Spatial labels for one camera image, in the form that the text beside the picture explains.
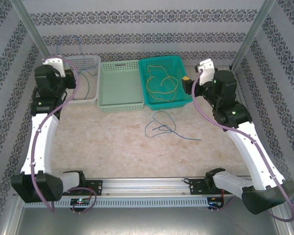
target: purple cable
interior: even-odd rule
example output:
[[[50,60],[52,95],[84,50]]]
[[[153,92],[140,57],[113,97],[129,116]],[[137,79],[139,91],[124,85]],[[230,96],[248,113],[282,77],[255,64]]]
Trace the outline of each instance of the purple cable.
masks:
[[[45,118],[44,120],[40,123],[36,133],[35,133],[35,136],[34,136],[34,140],[33,140],[33,145],[32,145],[32,148],[31,148],[31,156],[30,156],[30,170],[31,170],[31,180],[33,182],[33,186],[36,190],[36,193],[37,195],[39,196],[40,200],[46,205],[46,207],[51,211],[51,212],[54,212],[54,204],[52,203],[51,206],[49,205],[49,203],[47,202],[47,200],[44,198],[43,194],[41,193],[40,189],[38,188],[38,185],[37,185],[37,182],[36,182],[36,179],[35,179],[35,148],[36,148],[36,142],[37,142],[37,139],[38,139],[38,136],[41,132],[41,129],[43,128],[45,122],[48,120],[49,117],[51,117],[54,113],[56,113],[58,110],[62,109],[65,105],[67,105],[72,99],[73,97],[76,95],[76,92],[78,90],[78,87],[79,87],[79,76],[78,76],[78,72],[74,66],[74,64],[61,57],[61,56],[57,56],[57,55],[54,55],[54,56],[50,56],[50,57],[47,57],[45,59],[43,59],[43,62],[46,61],[47,59],[50,59],[50,58],[58,58],[58,59],[61,59],[63,60],[64,62],[68,63],[72,69],[73,69],[73,72],[75,74],[75,77],[76,77],[76,88],[74,89],[73,91],[73,94],[66,100],[64,101],[60,106],[58,106],[57,108],[55,108],[51,113],[49,113]]]
[[[95,196],[95,199],[94,199],[94,202],[90,205],[90,207],[88,207],[85,210],[80,211],[80,212],[77,212],[77,211],[74,210],[75,206],[77,205],[77,204],[74,204],[73,207],[72,207],[73,213],[77,212],[78,214],[83,214],[83,213],[89,211],[91,208],[94,207],[94,205],[96,204],[96,201],[97,201],[97,194],[96,194],[96,192],[94,190],[92,190],[90,188],[72,188],[72,189],[69,189],[68,191],[75,191],[75,190],[87,190],[87,191],[93,193],[93,195]]]
[[[282,219],[282,218],[279,218],[279,217],[277,217],[277,216],[275,216],[275,215],[273,215],[273,214],[270,214],[270,213],[269,213],[269,215],[272,216],[273,218],[277,219],[277,220],[282,221],[282,222],[292,222],[292,221],[294,220],[294,206],[293,206],[293,204],[292,204],[290,198],[287,196],[286,192],[285,192],[284,189],[282,188],[282,186],[279,184],[279,182],[278,182],[278,180],[277,180],[277,178],[276,178],[276,176],[275,176],[273,170],[271,169],[271,167],[270,167],[270,165],[269,165],[269,163],[268,163],[268,161],[267,161],[267,159],[266,159],[266,157],[265,157],[263,151],[261,150],[260,146],[258,145],[257,141],[254,140],[251,136],[249,136],[248,134],[246,134],[246,133],[243,132],[243,131],[240,131],[240,130],[237,130],[237,129],[234,129],[234,128],[230,128],[230,127],[227,127],[227,126],[220,125],[219,123],[217,123],[217,122],[211,120],[211,119],[210,119],[210,118],[209,118],[209,117],[208,117],[208,116],[207,116],[207,115],[206,115],[206,114],[200,109],[200,107],[198,106],[198,104],[197,104],[197,102],[196,102],[196,98],[195,98],[195,86],[196,86],[196,83],[198,82],[198,80],[200,79],[200,76],[202,75],[202,73],[203,73],[203,70],[201,69],[200,72],[199,72],[198,77],[195,79],[195,81],[194,81],[194,83],[193,83],[193,85],[192,85],[192,98],[193,98],[193,102],[194,102],[194,105],[195,105],[196,109],[197,109],[198,112],[199,112],[199,113],[200,113],[200,114],[201,114],[201,115],[202,115],[207,121],[209,121],[211,124],[214,124],[215,126],[220,127],[220,128],[222,128],[222,129],[225,129],[225,130],[228,130],[228,131],[234,131],[234,132],[236,132],[236,133],[239,133],[239,134],[245,136],[246,138],[248,138],[248,139],[249,139],[249,140],[255,145],[255,147],[257,148],[257,150],[258,150],[258,152],[259,152],[261,158],[263,159],[263,161],[264,161],[264,163],[265,163],[265,165],[266,165],[266,167],[267,167],[267,169],[268,169],[268,171],[269,171],[269,173],[270,173],[272,179],[274,180],[274,182],[276,183],[276,185],[277,185],[278,188],[280,189],[282,195],[284,196],[285,200],[287,201],[287,203],[288,203],[288,205],[290,206],[291,211],[292,211],[292,216],[291,216],[291,218],[289,218],[289,219]]]

